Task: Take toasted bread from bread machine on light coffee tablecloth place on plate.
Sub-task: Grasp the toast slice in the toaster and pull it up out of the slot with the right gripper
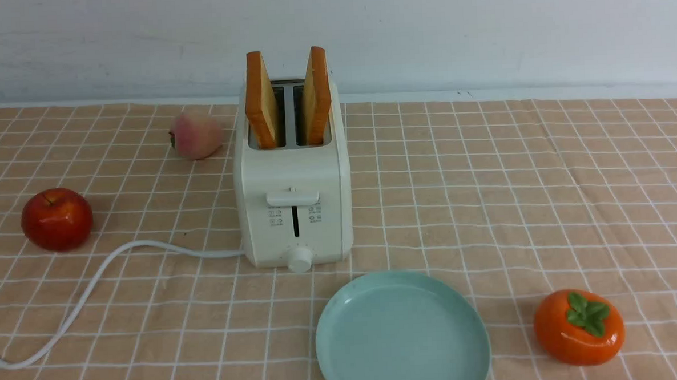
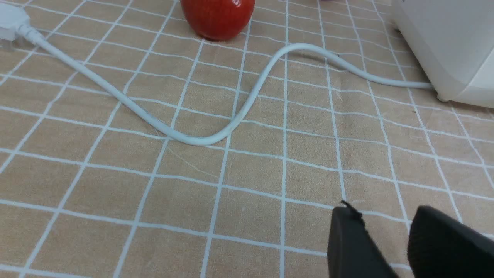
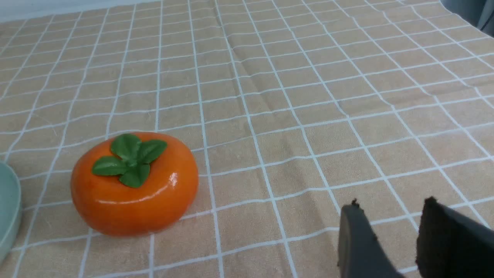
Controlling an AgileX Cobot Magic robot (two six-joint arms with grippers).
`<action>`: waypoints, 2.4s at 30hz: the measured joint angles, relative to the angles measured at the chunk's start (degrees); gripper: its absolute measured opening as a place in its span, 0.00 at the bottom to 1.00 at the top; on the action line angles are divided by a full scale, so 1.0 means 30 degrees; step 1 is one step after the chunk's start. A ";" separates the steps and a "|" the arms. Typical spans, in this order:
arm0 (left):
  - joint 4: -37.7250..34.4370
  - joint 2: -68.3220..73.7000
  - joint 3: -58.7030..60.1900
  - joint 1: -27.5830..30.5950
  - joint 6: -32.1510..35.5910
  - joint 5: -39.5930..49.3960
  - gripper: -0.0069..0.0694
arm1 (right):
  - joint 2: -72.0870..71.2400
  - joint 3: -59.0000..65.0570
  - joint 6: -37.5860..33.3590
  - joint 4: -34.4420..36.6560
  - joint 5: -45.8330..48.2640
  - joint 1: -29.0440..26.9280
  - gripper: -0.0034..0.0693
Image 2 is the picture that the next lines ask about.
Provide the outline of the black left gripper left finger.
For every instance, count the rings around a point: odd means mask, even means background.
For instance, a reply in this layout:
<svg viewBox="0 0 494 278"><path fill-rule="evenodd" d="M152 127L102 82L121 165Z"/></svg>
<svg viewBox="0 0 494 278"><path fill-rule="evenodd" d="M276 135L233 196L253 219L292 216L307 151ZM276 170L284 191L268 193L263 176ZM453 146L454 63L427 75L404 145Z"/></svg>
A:
<svg viewBox="0 0 494 278"><path fill-rule="evenodd" d="M332 210L327 248L330 278L397 278L365 227L363 214L348 202Z"/></svg>

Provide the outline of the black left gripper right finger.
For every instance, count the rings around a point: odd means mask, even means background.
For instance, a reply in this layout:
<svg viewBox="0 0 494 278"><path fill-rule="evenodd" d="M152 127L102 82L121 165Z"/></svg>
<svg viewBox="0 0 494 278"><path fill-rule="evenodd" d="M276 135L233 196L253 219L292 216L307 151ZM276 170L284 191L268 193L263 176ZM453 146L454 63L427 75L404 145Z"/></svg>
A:
<svg viewBox="0 0 494 278"><path fill-rule="evenodd" d="M492 278L494 242L442 211L421 205L411 224L408 261L416 278Z"/></svg>

